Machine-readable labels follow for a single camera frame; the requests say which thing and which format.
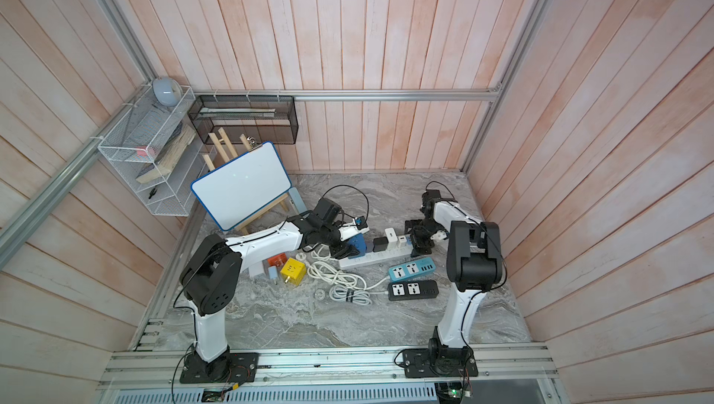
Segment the small white charger plug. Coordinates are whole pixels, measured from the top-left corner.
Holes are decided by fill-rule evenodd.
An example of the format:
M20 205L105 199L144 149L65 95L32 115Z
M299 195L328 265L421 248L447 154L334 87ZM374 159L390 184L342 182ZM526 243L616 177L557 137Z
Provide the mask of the small white charger plug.
M385 237L388 241L388 244L390 245L399 242L395 229L393 229L392 227L388 227L387 229L385 229Z

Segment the blue cube socket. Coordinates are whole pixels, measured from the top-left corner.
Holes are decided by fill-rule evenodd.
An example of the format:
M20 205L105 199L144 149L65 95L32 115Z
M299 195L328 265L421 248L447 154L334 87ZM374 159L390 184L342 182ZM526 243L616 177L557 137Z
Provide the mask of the blue cube socket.
M357 251L356 257L364 256L367 252L366 240L364 239L364 234L357 234L350 238L350 244Z

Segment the teal power strip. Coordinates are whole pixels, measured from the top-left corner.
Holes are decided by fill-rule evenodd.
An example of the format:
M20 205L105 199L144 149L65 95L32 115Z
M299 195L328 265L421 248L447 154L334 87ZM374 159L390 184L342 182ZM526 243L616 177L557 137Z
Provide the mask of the teal power strip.
M392 282L407 281L408 279L429 275L435 270L436 264L431 257L423 257L398 266L392 266L388 269L388 275Z

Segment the yellow cube socket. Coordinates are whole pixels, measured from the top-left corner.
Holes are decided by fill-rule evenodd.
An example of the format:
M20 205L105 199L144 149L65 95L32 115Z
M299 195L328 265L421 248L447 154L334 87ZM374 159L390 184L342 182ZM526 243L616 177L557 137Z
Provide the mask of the yellow cube socket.
M295 258L290 258L281 268L280 275L284 283L299 286L307 273L307 266Z

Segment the red cube socket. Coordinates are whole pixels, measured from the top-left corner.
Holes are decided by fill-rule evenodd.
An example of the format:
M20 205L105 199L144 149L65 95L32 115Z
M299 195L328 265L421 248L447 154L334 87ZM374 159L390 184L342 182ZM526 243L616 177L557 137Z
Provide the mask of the red cube socket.
M273 257L270 257L266 263L268 266L274 266L278 271L280 271L283 266L287 262L287 256L285 253L279 253L279 255L275 255Z

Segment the black power strip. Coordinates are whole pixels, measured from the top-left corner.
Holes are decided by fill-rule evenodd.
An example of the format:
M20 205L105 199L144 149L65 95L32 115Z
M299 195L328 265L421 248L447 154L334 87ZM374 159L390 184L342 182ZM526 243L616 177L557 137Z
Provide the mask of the black power strip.
M436 281L398 281L388 287L392 302L433 299L439 295Z

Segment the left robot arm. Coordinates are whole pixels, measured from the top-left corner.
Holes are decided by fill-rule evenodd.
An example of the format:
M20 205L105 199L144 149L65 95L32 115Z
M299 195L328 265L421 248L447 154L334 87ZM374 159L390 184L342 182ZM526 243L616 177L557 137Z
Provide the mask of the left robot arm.
M212 363L230 351L225 333L225 311L240 274L280 253L325 245L335 258L356 253L350 240L369 231L369 214L350 216L327 198L316 207L282 223L243 237L210 235L201 242L180 277L180 294L193 313L194 353Z

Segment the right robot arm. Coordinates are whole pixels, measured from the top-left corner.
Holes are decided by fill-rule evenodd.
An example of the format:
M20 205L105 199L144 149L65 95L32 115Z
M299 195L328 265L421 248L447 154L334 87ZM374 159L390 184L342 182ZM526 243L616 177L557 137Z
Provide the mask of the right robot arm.
M427 190L420 211L424 218L405 223L412 255L429 255L435 237L444 233L448 243L446 274L451 282L444 316L435 328L430 346L434 354L465 351L478 307L485 295L501 286L507 275L498 224L466 213L450 198L437 198Z

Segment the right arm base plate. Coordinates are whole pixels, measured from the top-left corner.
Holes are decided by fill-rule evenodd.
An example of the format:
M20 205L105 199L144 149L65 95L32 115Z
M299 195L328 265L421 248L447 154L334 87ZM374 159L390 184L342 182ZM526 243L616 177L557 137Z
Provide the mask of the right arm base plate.
M394 360L407 378L471 378L479 370L470 348L407 348Z

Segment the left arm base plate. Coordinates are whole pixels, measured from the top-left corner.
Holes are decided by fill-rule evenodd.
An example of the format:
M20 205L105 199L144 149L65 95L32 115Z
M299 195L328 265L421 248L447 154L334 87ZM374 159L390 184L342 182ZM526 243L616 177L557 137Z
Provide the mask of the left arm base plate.
M211 362L203 361L197 353L191 353L184 362L180 376L181 384L239 384L255 381L260 354L256 352L219 355Z

